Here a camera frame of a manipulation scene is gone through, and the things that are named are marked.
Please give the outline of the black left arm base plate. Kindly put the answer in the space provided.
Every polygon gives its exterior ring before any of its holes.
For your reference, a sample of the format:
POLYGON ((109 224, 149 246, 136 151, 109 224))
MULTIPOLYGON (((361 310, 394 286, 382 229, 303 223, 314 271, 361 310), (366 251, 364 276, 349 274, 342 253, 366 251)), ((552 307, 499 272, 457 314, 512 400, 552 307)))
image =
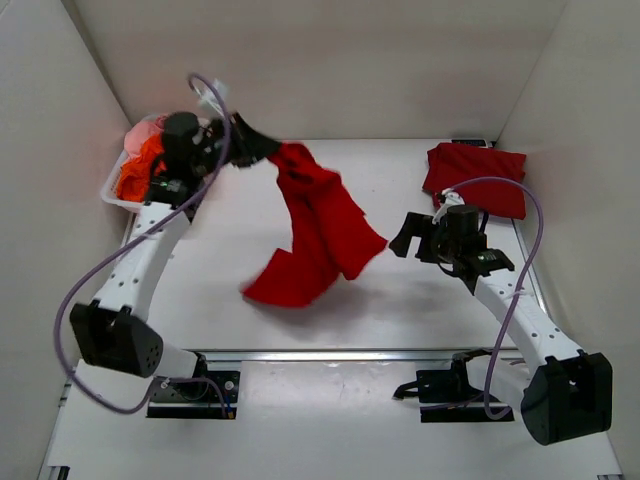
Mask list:
POLYGON ((207 356, 199 361, 196 378, 207 382, 170 382, 156 386, 146 408, 150 419, 235 420, 241 387, 241 363, 207 356))

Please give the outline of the bright red t shirt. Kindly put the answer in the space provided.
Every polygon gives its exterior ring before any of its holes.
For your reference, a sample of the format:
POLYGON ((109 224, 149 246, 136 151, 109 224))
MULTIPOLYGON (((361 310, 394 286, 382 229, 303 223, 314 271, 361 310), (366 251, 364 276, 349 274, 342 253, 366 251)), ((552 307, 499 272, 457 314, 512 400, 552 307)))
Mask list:
POLYGON ((342 276, 356 279, 387 246, 345 188, 340 174, 319 165, 308 148, 284 143, 268 157, 289 211, 290 250, 277 249, 242 290, 270 306, 310 306, 342 276))

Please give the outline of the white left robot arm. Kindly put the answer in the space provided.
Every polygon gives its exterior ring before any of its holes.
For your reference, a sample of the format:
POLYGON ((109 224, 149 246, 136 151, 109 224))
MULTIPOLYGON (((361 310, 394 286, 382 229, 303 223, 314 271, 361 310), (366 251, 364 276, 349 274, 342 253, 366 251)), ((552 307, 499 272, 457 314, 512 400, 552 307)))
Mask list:
POLYGON ((198 378, 203 357, 170 345, 149 326, 154 292, 217 169, 250 167, 281 143, 254 130, 238 113, 228 121, 202 124, 193 113, 177 112, 165 118, 160 144, 128 252, 90 303, 73 306, 70 323, 89 365, 140 378, 198 378))

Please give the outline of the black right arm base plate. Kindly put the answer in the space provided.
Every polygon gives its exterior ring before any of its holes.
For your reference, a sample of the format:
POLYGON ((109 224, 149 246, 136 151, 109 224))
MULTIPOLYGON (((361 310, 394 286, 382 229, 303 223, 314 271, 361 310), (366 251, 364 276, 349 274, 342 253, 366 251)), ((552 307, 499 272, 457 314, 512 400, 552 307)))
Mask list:
POLYGON ((414 379, 399 385, 392 399, 417 400, 423 424, 513 422, 513 410, 494 396, 489 401, 491 414, 498 415, 504 409, 507 412, 492 419, 484 408, 483 390, 473 387, 468 380, 468 364, 477 358, 489 360, 491 353, 491 349, 479 348, 455 352, 449 358, 419 360, 414 379))

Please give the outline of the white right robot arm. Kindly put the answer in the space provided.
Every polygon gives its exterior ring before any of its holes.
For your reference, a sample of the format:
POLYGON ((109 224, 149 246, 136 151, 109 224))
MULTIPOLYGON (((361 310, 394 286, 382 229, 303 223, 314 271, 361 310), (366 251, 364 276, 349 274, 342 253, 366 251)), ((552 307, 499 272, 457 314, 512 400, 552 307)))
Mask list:
POLYGON ((410 212, 390 249, 404 258, 412 239, 419 239, 417 259, 461 280, 505 327, 520 359, 502 360, 486 348, 459 352, 446 370, 417 371, 394 399, 418 399, 428 421, 507 421, 519 413, 541 445, 609 430, 611 363, 601 353, 586 352, 524 293, 512 261, 489 247, 485 225, 484 215, 470 205, 451 206, 435 217, 410 212))

